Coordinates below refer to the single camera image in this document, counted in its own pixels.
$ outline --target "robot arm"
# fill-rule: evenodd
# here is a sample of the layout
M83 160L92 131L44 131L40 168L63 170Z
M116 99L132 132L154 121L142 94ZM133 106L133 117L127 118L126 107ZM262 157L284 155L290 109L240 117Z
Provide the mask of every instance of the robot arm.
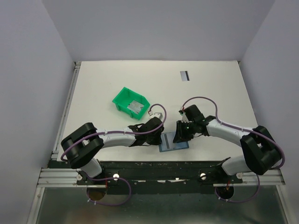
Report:
M99 132L107 134L95 135L72 147L66 153L67 160L72 169L80 168L86 172L89 177L96 177L102 173L100 163L94 158L100 149L114 146L133 147L161 144L161 133L164 130L163 126L149 134L126 134L127 132L144 133L151 131L161 125L161 118L161 113L155 113L150 116L149 121L145 124L131 125L122 130L113 131L114 133L108 133L109 131L107 130L99 130ZM97 128L94 127L93 123L86 123L64 138L61 142L61 146L63 150L66 151L78 140L96 132Z
M237 130L222 125L216 117L204 115L196 105L189 106L180 111L183 115L181 121L177 121L177 130L173 142L189 141L194 134L199 133L204 136L214 136L230 141L242 147L243 155L235 158L227 158L221 162L219 169L221 173L234 175L240 172L254 172L263 175L281 156L277 148L265 139L252 133ZM244 128L253 130L273 140L268 130L263 126L257 128Z

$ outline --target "metal frame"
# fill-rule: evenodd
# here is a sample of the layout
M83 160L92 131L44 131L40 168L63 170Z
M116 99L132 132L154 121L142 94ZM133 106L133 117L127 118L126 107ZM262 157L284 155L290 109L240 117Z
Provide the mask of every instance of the metal frame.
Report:
M57 137L55 140L55 144L53 147L51 160L57 160L58 157L58 145L61 141L63 131L65 128L65 123L68 117L68 113L70 110L71 100L74 94L76 81L78 78L79 70L81 67L81 62L75 62L75 68L73 77L71 80L70 89L68 92L68 98L65 103L64 112L60 121L59 130L57 133ZM104 188L105 185L77 185L77 172L73 169L53 169L53 168L45 168L41 170L40 177L38 179L36 193L32 202L30 214L28 217L27 224L34 224L37 221L38 213L41 207L43 194L45 188ZM256 175L254 173L245 173L243 174L243 183L241 184L234 184L235 186L253 186L256 185ZM264 175L260 176L261 185L276 185L280 201L282 203L282 209L285 212L285 216L287 222L289 224L295 224L296 216L293 212L292 207L290 206L289 199L287 196L286 188L285 188L285 181L283 179L282 173L280 170L269 170ZM214 184L215 187L217 186L225 186L225 184Z
M31 205L30 213L28 216L27 224L34 224L37 221L39 209L42 204L43 200L43 193L45 191L45 188L36 188L36 193L34 194L33 202Z
M78 173L74 169L42 169L38 179L37 187L42 188L105 188L105 185L77 185L76 176ZM256 174L243 174L243 183L232 184L234 186L255 186ZM261 185L284 185L285 181L280 170L269 170L260 176ZM226 184L214 184L215 187L226 186Z

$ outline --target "screw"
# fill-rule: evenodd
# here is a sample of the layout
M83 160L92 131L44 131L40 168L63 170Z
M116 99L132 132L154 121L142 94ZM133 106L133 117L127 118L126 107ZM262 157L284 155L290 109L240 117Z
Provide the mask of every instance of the screw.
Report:
M204 181L206 179L206 174L205 173L201 173L199 175L199 177Z
M236 176L237 176L238 179L242 179L242 177L243 177L243 173L237 173Z
M120 176L119 176L118 174L114 174L113 177L116 177L116 179L113 179L113 180L115 180L115 181L117 181L118 178L120 178Z
M78 175L76 176L76 179L77 179L77 181L81 181L81 180L83 179L83 177L82 177L80 174L78 174Z

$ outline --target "green plastic bin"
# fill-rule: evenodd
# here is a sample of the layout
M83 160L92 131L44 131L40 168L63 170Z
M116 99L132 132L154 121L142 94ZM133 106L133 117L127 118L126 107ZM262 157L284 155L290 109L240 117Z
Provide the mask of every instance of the green plastic bin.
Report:
M138 103L143 105L143 108L140 110L138 114L136 114L134 111L128 109L128 105L131 104L133 101L137 101ZM144 115L144 113L147 111L147 109L150 107L150 103L147 101L147 99L134 92L130 89L124 87L119 94L112 100L113 103L115 103L116 108L119 111L124 111L125 113L129 114L130 117L136 118L140 120L140 118Z

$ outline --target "gray floor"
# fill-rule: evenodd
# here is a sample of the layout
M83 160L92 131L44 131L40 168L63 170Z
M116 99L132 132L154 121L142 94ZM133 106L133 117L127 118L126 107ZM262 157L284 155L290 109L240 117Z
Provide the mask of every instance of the gray floor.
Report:
M234 199L245 199L256 187L238 187ZM105 196L116 202L125 196ZM217 200L215 195L133 195L119 207L87 202L84 189L46 189L38 224L283 224L275 186L262 187L259 195L243 204Z

